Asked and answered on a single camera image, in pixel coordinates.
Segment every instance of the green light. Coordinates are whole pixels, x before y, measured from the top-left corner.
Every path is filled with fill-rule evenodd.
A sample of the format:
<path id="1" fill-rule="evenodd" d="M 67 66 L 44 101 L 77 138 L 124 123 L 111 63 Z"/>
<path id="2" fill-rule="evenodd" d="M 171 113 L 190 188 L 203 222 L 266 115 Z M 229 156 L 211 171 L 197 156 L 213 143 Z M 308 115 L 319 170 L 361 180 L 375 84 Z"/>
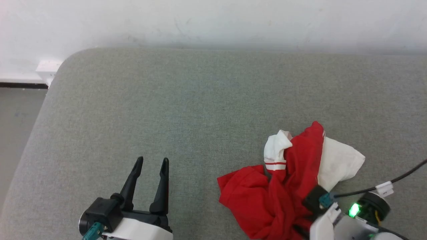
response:
<path id="1" fill-rule="evenodd" d="M 351 206 L 350 210 L 348 211 L 348 215 L 351 217 L 356 216 L 360 212 L 360 205 L 355 203 L 353 206 Z"/>

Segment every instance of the white tag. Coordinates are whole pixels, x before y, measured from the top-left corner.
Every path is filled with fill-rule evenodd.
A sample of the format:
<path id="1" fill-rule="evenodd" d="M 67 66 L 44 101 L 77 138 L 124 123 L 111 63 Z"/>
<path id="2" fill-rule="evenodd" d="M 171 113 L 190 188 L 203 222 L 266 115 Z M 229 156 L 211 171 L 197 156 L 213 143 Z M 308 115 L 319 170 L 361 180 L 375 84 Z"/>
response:
<path id="1" fill-rule="evenodd" d="M 380 197 L 386 197 L 386 196 L 394 193 L 393 184 L 390 181 L 387 181 L 383 184 L 380 184 L 380 185 L 376 186 L 375 188 L 377 189 Z"/>

